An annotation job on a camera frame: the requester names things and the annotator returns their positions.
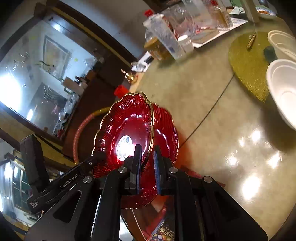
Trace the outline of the red glass scalloped plate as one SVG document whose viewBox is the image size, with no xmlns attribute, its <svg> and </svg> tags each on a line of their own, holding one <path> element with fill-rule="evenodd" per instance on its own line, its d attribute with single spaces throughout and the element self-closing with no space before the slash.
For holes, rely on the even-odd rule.
<svg viewBox="0 0 296 241">
<path fill-rule="evenodd" d="M 140 169 L 144 170 L 154 141 L 154 111 L 143 92 L 127 93 L 116 101 L 103 117 L 94 138 L 92 156 L 105 154 L 93 168 L 95 178 L 106 176 L 121 167 L 133 155 L 137 144 L 142 147 Z"/>
</svg>

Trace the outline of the white plastic bowl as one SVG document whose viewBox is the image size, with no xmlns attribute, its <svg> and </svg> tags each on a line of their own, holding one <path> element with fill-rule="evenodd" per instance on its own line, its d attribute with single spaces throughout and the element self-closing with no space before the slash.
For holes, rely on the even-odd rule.
<svg viewBox="0 0 296 241">
<path fill-rule="evenodd" d="M 273 46 L 278 59 L 296 61 L 296 41 L 292 35 L 273 30 L 268 32 L 267 39 Z"/>
<path fill-rule="evenodd" d="M 267 67 L 266 81 L 281 118 L 295 130 L 295 62 L 274 60 Z"/>
</svg>

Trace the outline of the colourful printed box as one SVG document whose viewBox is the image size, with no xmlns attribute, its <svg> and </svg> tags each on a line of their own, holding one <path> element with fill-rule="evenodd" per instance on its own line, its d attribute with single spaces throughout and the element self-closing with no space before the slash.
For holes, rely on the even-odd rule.
<svg viewBox="0 0 296 241">
<path fill-rule="evenodd" d="M 147 240 L 175 240 L 174 212 L 165 205 L 149 226 Z"/>
</svg>

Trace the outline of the small gold gourd ornament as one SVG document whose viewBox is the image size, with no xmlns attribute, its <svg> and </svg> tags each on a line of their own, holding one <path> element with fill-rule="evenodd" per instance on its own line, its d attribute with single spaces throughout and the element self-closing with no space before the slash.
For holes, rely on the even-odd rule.
<svg viewBox="0 0 296 241">
<path fill-rule="evenodd" d="M 135 84 L 138 80 L 138 75 L 135 72 L 126 72 L 123 69 L 121 69 L 121 72 L 123 73 L 125 79 L 130 83 L 130 84 Z"/>
</svg>

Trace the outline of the brown lidded jar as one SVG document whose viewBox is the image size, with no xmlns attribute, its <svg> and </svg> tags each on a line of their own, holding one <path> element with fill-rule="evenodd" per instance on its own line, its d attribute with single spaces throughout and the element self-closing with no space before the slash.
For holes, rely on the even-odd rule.
<svg viewBox="0 0 296 241">
<path fill-rule="evenodd" d="M 171 56 L 166 47 L 156 37 L 153 37 L 152 39 L 145 42 L 144 48 L 151 54 L 154 59 L 158 61 L 164 61 Z"/>
</svg>

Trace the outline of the white small pill bottle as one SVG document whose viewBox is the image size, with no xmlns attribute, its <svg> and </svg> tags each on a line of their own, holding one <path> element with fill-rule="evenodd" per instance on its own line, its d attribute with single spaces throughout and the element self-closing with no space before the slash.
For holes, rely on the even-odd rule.
<svg viewBox="0 0 296 241">
<path fill-rule="evenodd" d="M 194 46 L 188 35 L 182 35 L 178 37 L 178 43 L 181 45 L 181 47 L 186 53 L 194 51 Z"/>
</svg>

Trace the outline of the gold glitter round placemat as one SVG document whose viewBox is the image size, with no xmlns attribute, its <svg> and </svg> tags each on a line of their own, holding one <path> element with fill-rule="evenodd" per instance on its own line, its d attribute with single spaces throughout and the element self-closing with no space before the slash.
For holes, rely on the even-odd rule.
<svg viewBox="0 0 296 241">
<path fill-rule="evenodd" d="M 259 31 L 250 49 L 247 44 L 251 34 L 237 37 L 228 52 L 230 66 L 241 85 L 258 101 L 266 102 L 269 90 L 266 82 L 266 71 L 269 66 L 264 56 L 264 49 L 269 47 L 267 32 Z"/>
</svg>

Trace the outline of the clear glass pitcher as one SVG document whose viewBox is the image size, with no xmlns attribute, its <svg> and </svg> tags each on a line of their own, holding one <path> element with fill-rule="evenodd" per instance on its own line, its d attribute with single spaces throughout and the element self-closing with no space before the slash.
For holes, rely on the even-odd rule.
<svg viewBox="0 0 296 241">
<path fill-rule="evenodd" d="M 162 11 L 178 37 L 187 35 L 192 38 L 196 34 L 195 22 L 183 3 L 175 4 Z"/>
</svg>

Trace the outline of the blue white food plate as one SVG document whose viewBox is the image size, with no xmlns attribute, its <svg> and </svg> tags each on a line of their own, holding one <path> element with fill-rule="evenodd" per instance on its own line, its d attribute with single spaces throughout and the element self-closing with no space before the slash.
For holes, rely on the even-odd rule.
<svg viewBox="0 0 296 241">
<path fill-rule="evenodd" d="M 256 11 L 259 17 L 263 19 L 273 20 L 276 18 L 276 13 L 265 6 L 256 6 Z"/>
</svg>

